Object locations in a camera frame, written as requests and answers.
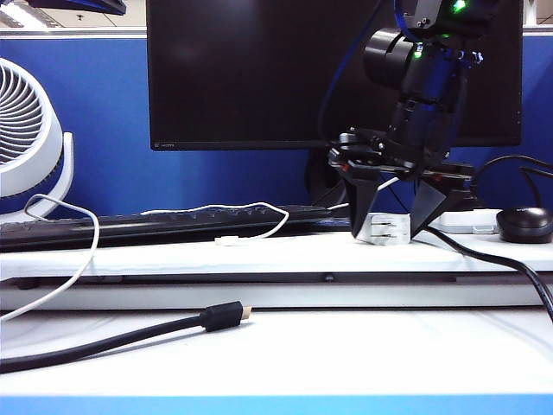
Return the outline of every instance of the desk fan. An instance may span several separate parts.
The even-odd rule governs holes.
[[[41,183],[63,155],[60,177],[48,193],[62,200],[73,179],[73,134],[62,133],[46,92],[29,72],[2,58],[0,71],[0,198]],[[44,217],[56,206],[42,199],[28,211]],[[31,220],[23,210],[0,214],[0,223]]]

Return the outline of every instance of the keyboard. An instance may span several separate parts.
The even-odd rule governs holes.
[[[289,212],[289,219],[277,234],[337,230],[328,221],[333,212],[324,207],[294,205],[280,208]],[[99,246],[197,242],[226,235],[247,237],[270,230],[282,218],[282,214],[263,206],[100,216]],[[4,223],[0,225],[0,251],[87,248],[92,243],[93,230],[90,218]]]

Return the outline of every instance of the white power strip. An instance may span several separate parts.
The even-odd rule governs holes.
[[[499,212],[499,209],[446,212],[430,225],[446,233],[498,233],[498,223],[495,217]]]

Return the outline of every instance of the computer mouse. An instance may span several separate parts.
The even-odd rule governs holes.
[[[547,244],[553,240],[553,211],[544,207],[514,207],[496,216],[499,235],[507,242]]]

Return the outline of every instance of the computer monitor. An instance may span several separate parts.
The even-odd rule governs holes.
[[[323,148],[317,113],[334,71],[375,0],[147,2],[153,150]],[[368,38],[395,27],[392,1]],[[405,2],[407,10],[415,1]],[[398,92],[372,83],[358,47],[329,103],[328,137],[386,130]],[[522,1],[501,5],[472,71],[457,146],[520,141]]]

